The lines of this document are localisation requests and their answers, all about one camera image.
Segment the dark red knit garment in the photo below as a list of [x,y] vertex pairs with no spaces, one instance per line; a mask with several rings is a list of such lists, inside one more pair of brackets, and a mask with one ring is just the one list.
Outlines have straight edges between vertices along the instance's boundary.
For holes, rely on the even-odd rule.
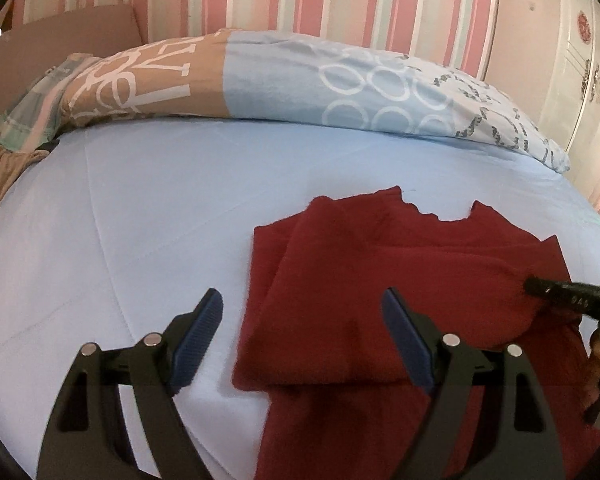
[[580,318],[528,295],[530,276],[568,278],[557,237],[536,237],[482,203],[443,221],[387,188],[320,196],[259,226],[232,379],[270,399],[256,477],[392,476],[425,420],[436,359],[416,330],[391,333],[382,306],[400,297],[472,348],[518,344],[573,478],[600,447],[583,418]]

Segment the white wardrobe with floral decals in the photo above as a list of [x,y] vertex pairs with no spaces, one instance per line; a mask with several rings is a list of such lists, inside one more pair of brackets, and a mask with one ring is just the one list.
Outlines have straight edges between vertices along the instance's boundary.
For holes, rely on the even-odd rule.
[[539,128],[569,156],[566,178],[600,209],[600,3],[559,0],[554,67]]

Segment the light blue quilted bedspread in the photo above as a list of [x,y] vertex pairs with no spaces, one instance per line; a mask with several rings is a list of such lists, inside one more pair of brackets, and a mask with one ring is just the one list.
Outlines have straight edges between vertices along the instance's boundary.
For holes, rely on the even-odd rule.
[[0,438],[29,474],[82,344],[132,346],[209,288],[222,324],[176,400],[218,479],[256,472],[268,399],[230,383],[252,232],[331,198],[398,186],[443,220],[475,202],[600,285],[600,216],[560,174],[505,148],[280,122],[154,119],[64,134],[0,203]]

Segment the plaid pastel pillow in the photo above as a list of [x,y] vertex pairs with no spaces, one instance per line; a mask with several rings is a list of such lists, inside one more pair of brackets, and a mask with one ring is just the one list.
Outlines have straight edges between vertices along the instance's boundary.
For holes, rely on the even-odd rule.
[[97,61],[97,56],[73,53],[33,81],[0,116],[4,148],[31,153],[52,142],[62,124],[60,103],[68,85]]

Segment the brown upholstered headboard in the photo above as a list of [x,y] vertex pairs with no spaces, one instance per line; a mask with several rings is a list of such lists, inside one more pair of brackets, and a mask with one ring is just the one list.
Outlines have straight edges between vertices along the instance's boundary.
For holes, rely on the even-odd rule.
[[100,58],[143,43],[132,6],[93,6],[42,18],[0,37],[0,115],[70,54]]

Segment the blue and tan patterned duvet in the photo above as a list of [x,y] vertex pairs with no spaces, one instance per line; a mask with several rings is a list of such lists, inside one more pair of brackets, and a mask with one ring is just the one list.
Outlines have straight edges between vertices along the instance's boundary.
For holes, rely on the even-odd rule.
[[294,32],[224,29],[100,58],[62,121],[197,116],[296,122],[507,148],[563,174],[569,157],[497,88],[456,68]]

